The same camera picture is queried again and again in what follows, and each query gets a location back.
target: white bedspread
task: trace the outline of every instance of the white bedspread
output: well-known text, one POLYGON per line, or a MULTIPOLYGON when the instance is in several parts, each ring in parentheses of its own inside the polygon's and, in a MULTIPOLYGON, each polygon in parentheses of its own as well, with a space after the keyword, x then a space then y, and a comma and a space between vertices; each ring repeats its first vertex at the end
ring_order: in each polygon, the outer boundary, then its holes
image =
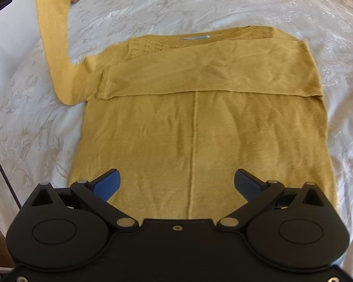
MULTIPOLYGON (((343 268, 353 276, 353 0, 81 0, 70 12, 70 56, 133 36, 270 25, 305 39, 322 76, 339 213, 350 231, 343 268)), ((56 98, 38 43, 0 105, 0 161, 23 203, 41 181, 65 186, 80 139, 84 104, 56 98)), ((0 176, 0 228, 17 209, 0 176)))

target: wire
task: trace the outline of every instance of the wire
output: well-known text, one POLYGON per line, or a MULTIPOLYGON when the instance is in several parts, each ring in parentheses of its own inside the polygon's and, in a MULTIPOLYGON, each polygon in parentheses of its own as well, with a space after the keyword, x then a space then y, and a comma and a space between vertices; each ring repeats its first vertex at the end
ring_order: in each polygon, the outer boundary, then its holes
POLYGON ((5 183, 7 184, 8 188, 9 188, 9 190, 10 190, 10 193, 12 194, 12 196, 13 196, 13 198, 14 198, 16 204, 17 204, 17 206, 18 206, 19 209, 21 210, 21 203, 20 203, 20 201, 18 200, 18 198, 17 198, 17 196, 16 196, 16 193, 14 192, 12 186, 10 185, 10 182, 9 182, 9 180, 8 180, 8 177, 7 177, 7 175, 5 174, 5 172, 4 172, 3 167, 1 166, 1 164, 0 164, 0 173, 1 173, 1 175, 3 176, 4 181, 5 181, 5 183))

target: clothing tag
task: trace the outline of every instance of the clothing tag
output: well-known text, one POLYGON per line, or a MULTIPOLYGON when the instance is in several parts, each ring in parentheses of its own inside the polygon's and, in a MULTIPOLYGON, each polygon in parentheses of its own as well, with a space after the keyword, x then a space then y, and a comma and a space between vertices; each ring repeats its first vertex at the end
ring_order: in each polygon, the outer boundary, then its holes
POLYGON ((205 36, 182 38, 182 40, 200 40, 200 39, 207 39, 209 37, 210 37, 209 35, 205 35, 205 36))

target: leaf pattern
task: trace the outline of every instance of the leaf pattern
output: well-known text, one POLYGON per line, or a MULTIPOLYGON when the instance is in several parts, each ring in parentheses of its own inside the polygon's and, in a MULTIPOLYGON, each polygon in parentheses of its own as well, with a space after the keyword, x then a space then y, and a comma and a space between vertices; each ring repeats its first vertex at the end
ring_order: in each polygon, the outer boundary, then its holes
MULTIPOLYGON (((245 25, 271 25, 309 43, 328 108, 339 213, 352 239, 342 266, 353 275, 353 0, 81 0, 68 16, 69 54, 77 63, 135 36, 245 25)), ((41 181, 67 185, 84 107, 57 99, 39 41, 0 99, 0 162, 22 203, 41 181)), ((3 232, 16 213, 0 174, 3 232)))

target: yellow sweater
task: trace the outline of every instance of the yellow sweater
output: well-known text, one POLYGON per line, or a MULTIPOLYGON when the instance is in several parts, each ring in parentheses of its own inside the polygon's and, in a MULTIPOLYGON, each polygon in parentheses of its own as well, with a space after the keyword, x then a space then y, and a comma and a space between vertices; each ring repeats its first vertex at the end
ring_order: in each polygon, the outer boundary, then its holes
POLYGON ((272 27, 132 38, 73 65, 70 0, 36 0, 55 91, 87 101, 70 182, 110 168, 109 203, 143 218, 213 218, 245 203, 244 168, 336 203, 319 74, 304 41, 272 27), (209 38, 185 40, 209 35, 209 38))

